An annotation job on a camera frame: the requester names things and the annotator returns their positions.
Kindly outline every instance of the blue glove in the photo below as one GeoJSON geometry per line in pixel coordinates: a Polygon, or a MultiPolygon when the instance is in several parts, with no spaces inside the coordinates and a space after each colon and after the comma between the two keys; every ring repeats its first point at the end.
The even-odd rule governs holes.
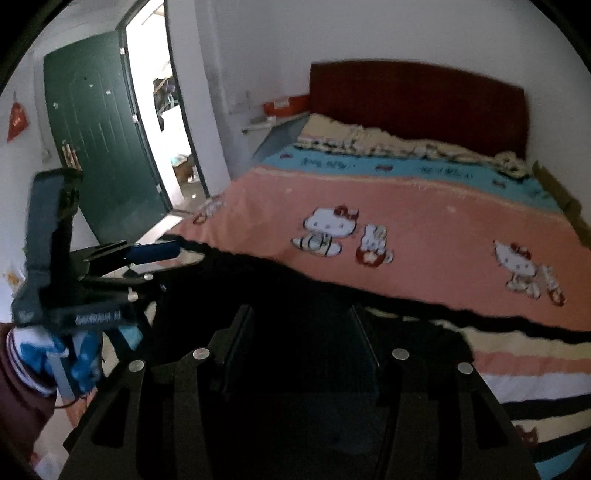
{"type": "MultiPolygon", "coordinates": [[[[102,334],[92,330],[79,332],[72,337],[79,347],[70,374],[84,393],[91,391],[102,376],[102,334]]],[[[54,375],[48,354],[68,357],[64,343],[41,327],[14,328],[8,334],[8,355],[20,380],[44,396],[55,393],[54,375]],[[33,377],[28,369],[36,374],[33,377]]]]}

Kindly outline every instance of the pink blanket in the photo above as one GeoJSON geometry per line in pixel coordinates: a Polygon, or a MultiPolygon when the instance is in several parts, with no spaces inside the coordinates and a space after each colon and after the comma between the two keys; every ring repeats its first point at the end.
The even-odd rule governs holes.
{"type": "Polygon", "coordinates": [[[591,330],[591,251],[566,218],[459,184],[257,167],[169,233],[381,295],[591,330]]]}

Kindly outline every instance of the open door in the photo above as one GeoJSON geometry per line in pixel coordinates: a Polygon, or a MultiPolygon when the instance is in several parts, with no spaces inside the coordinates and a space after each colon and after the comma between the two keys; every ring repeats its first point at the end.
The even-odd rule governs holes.
{"type": "Polygon", "coordinates": [[[47,110],[62,163],[75,150],[85,174],[80,209],[101,243],[136,241],[170,211],[129,102],[119,34],[108,32],[44,60],[47,110]]]}

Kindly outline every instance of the red box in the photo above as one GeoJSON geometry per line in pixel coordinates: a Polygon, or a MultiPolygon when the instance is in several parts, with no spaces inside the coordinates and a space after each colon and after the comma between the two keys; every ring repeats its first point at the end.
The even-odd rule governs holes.
{"type": "Polygon", "coordinates": [[[283,118],[307,112],[310,109],[310,95],[285,97],[274,102],[264,103],[262,106],[266,116],[283,118]]]}

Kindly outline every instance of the round metal bolt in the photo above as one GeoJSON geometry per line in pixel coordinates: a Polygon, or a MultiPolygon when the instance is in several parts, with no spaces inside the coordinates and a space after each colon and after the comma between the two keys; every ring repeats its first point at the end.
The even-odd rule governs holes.
{"type": "Polygon", "coordinates": [[[129,364],[128,368],[130,372],[136,374],[137,372],[141,372],[145,366],[146,364],[143,360],[134,360],[129,364]]]}
{"type": "Polygon", "coordinates": [[[408,350],[405,350],[404,348],[397,348],[392,350],[392,356],[396,360],[408,360],[410,353],[408,353],[408,350]]]}
{"type": "Polygon", "coordinates": [[[470,375],[474,371],[474,367],[468,362],[462,362],[457,366],[457,369],[461,374],[470,375]]]}
{"type": "Polygon", "coordinates": [[[128,290],[128,294],[127,294],[127,300],[128,301],[137,301],[137,299],[139,298],[139,295],[136,291],[133,291],[131,288],[129,288],[128,290]]]}
{"type": "Polygon", "coordinates": [[[205,360],[207,357],[209,357],[209,350],[206,348],[198,348],[193,351],[193,358],[195,360],[205,360]]]}

